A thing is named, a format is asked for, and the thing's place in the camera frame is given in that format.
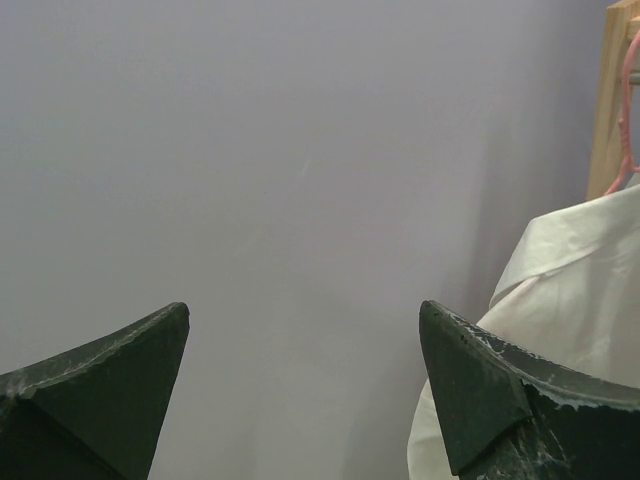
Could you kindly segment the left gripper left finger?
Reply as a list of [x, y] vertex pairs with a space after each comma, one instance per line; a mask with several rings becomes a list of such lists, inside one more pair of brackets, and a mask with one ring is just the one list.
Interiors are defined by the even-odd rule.
[[2, 478], [148, 478], [189, 329], [174, 302], [3, 374]]

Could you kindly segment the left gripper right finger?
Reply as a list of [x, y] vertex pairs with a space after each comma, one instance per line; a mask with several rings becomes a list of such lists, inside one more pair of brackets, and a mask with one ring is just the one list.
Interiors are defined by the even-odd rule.
[[636, 479], [639, 392], [565, 368], [435, 301], [422, 354], [460, 479]]

